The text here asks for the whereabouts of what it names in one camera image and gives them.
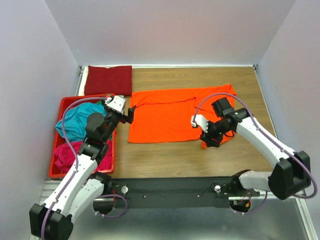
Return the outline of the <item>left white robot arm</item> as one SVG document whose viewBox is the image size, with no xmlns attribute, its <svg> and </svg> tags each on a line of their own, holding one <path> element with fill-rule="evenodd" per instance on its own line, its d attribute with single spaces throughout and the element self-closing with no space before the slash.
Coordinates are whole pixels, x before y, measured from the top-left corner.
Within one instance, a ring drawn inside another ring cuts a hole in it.
<svg viewBox="0 0 320 240">
<path fill-rule="evenodd" d="M 106 105 L 106 115 L 94 112 L 87 118 L 86 137 L 78 151 L 73 151 L 75 160 L 58 187 L 42 203 L 35 203 L 29 210 L 31 234 L 41 240 L 67 240 L 74 223 L 84 209 L 95 199 L 110 198 L 116 203 L 127 200 L 112 191 L 112 181 L 107 175 L 97 172 L 108 151 L 107 140 L 119 123 L 132 124 L 135 108 L 124 114 L 118 106 Z"/>
</svg>

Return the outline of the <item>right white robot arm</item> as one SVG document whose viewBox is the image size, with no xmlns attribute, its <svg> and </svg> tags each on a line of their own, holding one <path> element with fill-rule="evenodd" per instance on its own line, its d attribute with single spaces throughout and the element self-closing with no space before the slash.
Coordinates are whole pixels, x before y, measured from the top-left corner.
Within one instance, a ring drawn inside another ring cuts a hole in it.
<svg viewBox="0 0 320 240">
<path fill-rule="evenodd" d="M 227 133 L 237 133 L 251 143 L 270 163 L 271 172 L 243 170 L 231 177 L 230 191 L 241 196 L 247 190 L 271 192 L 280 200 L 297 196 L 314 183 L 310 157 L 295 151 L 269 133 L 246 108 L 234 109 L 226 97 L 212 103 L 219 118 L 209 121 L 202 114 L 191 117 L 191 125 L 201 128 L 200 139 L 207 147 L 219 147 Z"/>
</svg>

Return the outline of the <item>orange t-shirt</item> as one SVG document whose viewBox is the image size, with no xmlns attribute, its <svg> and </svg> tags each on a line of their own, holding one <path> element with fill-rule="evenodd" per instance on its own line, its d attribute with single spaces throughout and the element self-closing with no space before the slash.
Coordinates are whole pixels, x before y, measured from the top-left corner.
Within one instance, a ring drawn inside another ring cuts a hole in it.
<svg viewBox="0 0 320 240">
<path fill-rule="evenodd" d="M 202 130 L 191 125 L 194 114 L 216 122 L 219 117 L 211 104 L 226 97 L 233 106 L 235 95 L 231 84 L 134 92 L 130 105 L 136 108 L 129 127 L 128 142 L 144 144 L 199 140 Z"/>
</svg>

